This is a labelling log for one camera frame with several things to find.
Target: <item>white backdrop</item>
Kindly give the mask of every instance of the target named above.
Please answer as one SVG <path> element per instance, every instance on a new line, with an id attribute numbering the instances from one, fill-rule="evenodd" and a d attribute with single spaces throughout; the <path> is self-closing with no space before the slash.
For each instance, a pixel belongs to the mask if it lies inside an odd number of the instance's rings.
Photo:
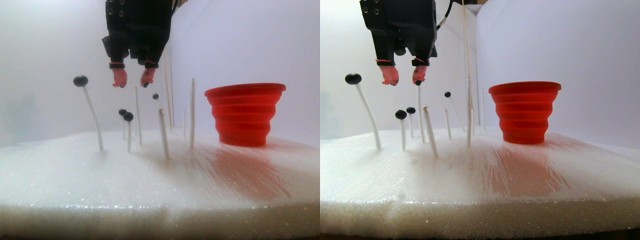
<path id="1" fill-rule="evenodd" d="M 437 0 L 437 17 L 447 10 L 448 0 Z M 380 130 L 399 129 L 394 113 L 417 105 L 417 87 L 411 83 L 411 54 L 396 56 L 400 74 L 397 86 L 382 85 L 382 74 L 375 64 L 371 32 L 365 27 L 358 1 L 323 0 L 320 5 L 320 105 L 321 139 L 343 138 L 371 132 L 367 112 L 354 86 L 344 82 L 346 74 L 362 76 L 362 88 L 374 112 Z M 476 88 L 476 20 L 467 10 L 469 55 L 473 94 Z M 431 59 L 426 82 L 422 84 L 422 103 L 428 104 L 435 127 L 445 127 L 444 109 L 449 110 L 453 127 L 459 127 L 451 102 L 444 97 L 452 92 L 453 100 L 466 125 L 465 44 L 462 7 L 454 3 L 447 22 L 438 31 L 435 43 L 438 57 Z M 417 117 L 413 116 L 415 127 Z"/>
<path id="2" fill-rule="evenodd" d="M 196 79 L 196 128 L 216 132 L 204 91 L 241 83 L 287 85 L 270 136 L 319 146 L 319 1 L 189 0 L 172 24 L 177 125 Z"/>
<path id="3" fill-rule="evenodd" d="M 477 17 L 481 88 L 555 81 L 550 131 L 640 148 L 640 2 L 488 1 Z M 487 124 L 498 126 L 486 96 Z"/>
<path id="4" fill-rule="evenodd" d="M 84 93 L 72 83 L 78 75 L 89 78 L 102 130 L 120 130 L 117 111 L 133 110 L 133 86 L 140 85 L 144 66 L 126 59 L 127 87 L 111 86 L 101 42 L 108 34 L 104 11 L 104 1 L 0 1 L 0 147 L 94 131 Z M 139 87 L 145 129 L 158 128 L 153 93 L 166 105 L 160 66 L 156 83 Z"/>

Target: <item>white foam block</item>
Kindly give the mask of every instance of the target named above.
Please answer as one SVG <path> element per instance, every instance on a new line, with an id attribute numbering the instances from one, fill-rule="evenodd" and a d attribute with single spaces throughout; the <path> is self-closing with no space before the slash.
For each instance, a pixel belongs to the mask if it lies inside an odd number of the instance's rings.
<path id="1" fill-rule="evenodd" d="M 547 133 L 506 143 L 498 129 L 435 129 L 440 157 L 399 131 L 321 144 L 321 232 L 390 238 L 544 237 L 640 227 L 640 154 Z"/>
<path id="2" fill-rule="evenodd" d="M 94 132 L 0 150 L 0 235 L 63 239 L 229 239 L 319 233 L 319 149 L 189 140 L 158 130 L 127 153 Z"/>

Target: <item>red silicone cup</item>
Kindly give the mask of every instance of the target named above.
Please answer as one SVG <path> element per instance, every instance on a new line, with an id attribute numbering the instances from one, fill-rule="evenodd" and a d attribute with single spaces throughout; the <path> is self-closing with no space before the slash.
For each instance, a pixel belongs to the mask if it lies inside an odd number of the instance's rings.
<path id="1" fill-rule="evenodd" d="M 504 141 L 519 144 L 545 141 L 552 103 L 561 88 L 559 83 L 540 81 L 505 83 L 489 88 Z"/>
<path id="2" fill-rule="evenodd" d="M 266 144 L 276 103 L 286 86 L 280 83 L 249 83 L 221 86 L 204 95 L 211 104 L 220 141 L 259 147 Z"/>

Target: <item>black ball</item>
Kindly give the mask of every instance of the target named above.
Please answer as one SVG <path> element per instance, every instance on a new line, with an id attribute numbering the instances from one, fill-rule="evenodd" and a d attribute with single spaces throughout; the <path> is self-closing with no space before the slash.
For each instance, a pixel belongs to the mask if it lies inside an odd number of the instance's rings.
<path id="1" fill-rule="evenodd" d="M 402 111 L 402 110 L 398 110 L 398 111 L 396 112 L 396 118 L 397 118 L 397 119 L 400 119 L 400 120 L 402 120 L 402 119 L 406 118 L 406 112 L 405 112 L 405 111 Z"/>
<path id="2" fill-rule="evenodd" d="M 133 113 L 126 112 L 124 115 L 122 115 L 122 117 L 125 121 L 131 122 L 133 120 Z"/>
<path id="3" fill-rule="evenodd" d="M 360 76 L 360 74 L 348 74 L 344 77 L 344 80 L 347 81 L 348 84 L 356 85 L 362 81 L 362 76 Z"/>
<path id="4" fill-rule="evenodd" d="M 74 85 L 75 86 L 86 86 L 86 84 L 89 83 L 89 79 L 86 78 L 84 75 L 80 75 L 77 77 L 74 77 Z"/>

